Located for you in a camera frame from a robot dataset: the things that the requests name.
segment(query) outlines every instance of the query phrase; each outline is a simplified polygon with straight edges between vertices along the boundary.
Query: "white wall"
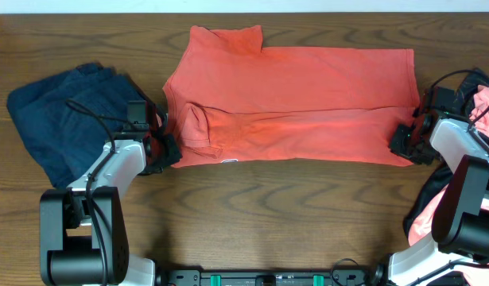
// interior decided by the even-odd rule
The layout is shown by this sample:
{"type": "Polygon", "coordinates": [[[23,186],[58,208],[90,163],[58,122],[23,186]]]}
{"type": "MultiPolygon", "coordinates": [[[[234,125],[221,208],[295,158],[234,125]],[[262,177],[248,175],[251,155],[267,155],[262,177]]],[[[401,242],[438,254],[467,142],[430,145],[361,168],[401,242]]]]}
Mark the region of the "white wall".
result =
{"type": "Polygon", "coordinates": [[[0,14],[486,11],[489,0],[0,0],[0,14]]]}

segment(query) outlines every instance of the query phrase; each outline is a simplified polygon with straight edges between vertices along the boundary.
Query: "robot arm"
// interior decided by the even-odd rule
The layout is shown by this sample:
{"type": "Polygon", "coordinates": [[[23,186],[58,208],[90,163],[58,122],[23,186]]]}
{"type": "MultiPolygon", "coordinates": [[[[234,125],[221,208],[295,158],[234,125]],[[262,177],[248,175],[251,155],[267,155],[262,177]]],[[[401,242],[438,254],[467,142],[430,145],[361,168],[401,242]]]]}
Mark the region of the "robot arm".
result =
{"type": "Polygon", "coordinates": [[[154,263],[129,254],[120,198],[136,175],[160,172],[181,155],[173,136],[162,134],[152,103],[129,102],[128,122],[114,135],[114,152],[112,144],[106,143],[99,159],[78,180],[41,196],[41,279],[45,284],[100,284],[104,273],[109,284],[155,284],[154,263]],[[89,180],[92,184],[87,190],[89,180]],[[94,201],[104,251],[96,239],[87,191],[94,201]],[[67,229],[79,226],[90,226],[92,236],[67,235],[67,229]]]}
{"type": "Polygon", "coordinates": [[[456,114],[464,106],[455,93],[432,88],[412,126],[400,125],[391,152],[417,164],[439,156],[454,173],[433,215],[432,232],[379,265],[374,284],[427,285],[451,271],[488,268],[489,146],[486,138],[456,114]]]}

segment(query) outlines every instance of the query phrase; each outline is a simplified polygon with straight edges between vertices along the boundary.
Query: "folded shirt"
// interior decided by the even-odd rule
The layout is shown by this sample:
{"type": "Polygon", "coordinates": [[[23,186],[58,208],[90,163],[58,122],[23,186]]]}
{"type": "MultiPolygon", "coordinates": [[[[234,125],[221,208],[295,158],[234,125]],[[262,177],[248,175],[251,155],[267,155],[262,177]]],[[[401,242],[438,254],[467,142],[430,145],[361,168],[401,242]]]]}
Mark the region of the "folded shirt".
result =
{"type": "MultiPolygon", "coordinates": [[[[74,99],[98,115],[125,119],[127,103],[142,96],[124,75],[85,64],[12,91],[7,109],[32,158],[53,187],[67,187],[81,177],[103,151],[107,134],[97,121],[68,108],[74,99]]],[[[112,131],[121,122],[105,123],[112,131]]]]}
{"type": "Polygon", "coordinates": [[[406,166],[389,151],[419,106],[411,49],[262,47],[260,26],[192,27],[164,86],[174,167],[309,158],[406,166]]]}

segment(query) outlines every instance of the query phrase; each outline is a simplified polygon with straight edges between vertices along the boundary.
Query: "clothing tag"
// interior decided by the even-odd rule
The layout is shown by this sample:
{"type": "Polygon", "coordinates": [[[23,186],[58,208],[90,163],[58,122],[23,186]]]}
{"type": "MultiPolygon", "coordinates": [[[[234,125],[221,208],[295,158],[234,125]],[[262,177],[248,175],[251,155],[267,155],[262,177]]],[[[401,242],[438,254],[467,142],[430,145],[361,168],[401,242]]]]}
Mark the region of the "clothing tag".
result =
{"type": "Polygon", "coordinates": [[[233,163],[233,162],[239,162],[237,159],[226,159],[222,160],[221,163],[233,163]]]}

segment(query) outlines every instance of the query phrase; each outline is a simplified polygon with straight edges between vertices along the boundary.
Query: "orange fabric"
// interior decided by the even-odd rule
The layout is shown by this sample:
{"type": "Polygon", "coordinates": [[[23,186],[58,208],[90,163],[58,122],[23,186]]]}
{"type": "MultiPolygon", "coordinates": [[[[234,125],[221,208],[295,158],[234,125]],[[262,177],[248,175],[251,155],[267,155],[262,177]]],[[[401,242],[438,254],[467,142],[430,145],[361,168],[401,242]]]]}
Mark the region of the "orange fabric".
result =
{"type": "Polygon", "coordinates": [[[410,49],[262,48],[260,26],[192,27],[164,86],[183,159],[309,158],[406,166],[388,144],[419,105],[410,49]]]}

